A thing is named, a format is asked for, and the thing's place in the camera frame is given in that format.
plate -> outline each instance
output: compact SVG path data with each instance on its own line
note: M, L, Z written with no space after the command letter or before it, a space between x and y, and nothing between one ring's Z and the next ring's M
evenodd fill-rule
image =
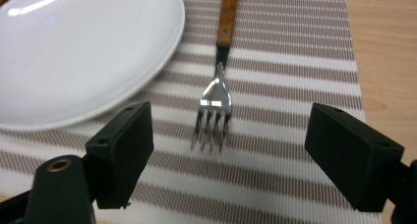
M84 121L138 92L169 61L183 0L10 0L0 8L0 128Z

tableware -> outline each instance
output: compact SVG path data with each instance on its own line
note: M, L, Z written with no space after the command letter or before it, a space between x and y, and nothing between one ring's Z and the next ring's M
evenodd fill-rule
M169 61L183 0L10 0L0 8L0 128L44 130L103 113Z
M202 143L201 149L203 149L206 141L210 140L210 150L212 150L214 143L218 143L221 151L224 136L229 129L229 122L232 116L232 100L224 83L223 75L232 44L237 1L222 0L217 30L214 78L200 99L192 147L194 147L197 141L200 141Z

striped cloth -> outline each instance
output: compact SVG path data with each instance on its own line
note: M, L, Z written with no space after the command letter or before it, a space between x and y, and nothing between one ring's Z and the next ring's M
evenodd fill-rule
M0 193L30 189L42 162L85 154L121 108L150 101L155 151L126 210L110 223L380 223L353 210L304 149L313 102L363 120L345 0L239 0L226 69L234 104L224 150L190 149L199 98L214 71L221 0L184 0L182 42L124 105L46 132L0 130Z

wooden table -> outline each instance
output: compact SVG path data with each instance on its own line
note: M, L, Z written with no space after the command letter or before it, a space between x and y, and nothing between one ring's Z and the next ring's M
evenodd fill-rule
M366 123L417 159L417 0L347 0ZM392 204L382 215L390 223Z

wooden fork handle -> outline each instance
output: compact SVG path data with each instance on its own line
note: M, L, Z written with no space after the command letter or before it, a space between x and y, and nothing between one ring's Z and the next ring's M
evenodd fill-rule
M222 0L217 31L217 46L230 47L236 17L237 0Z

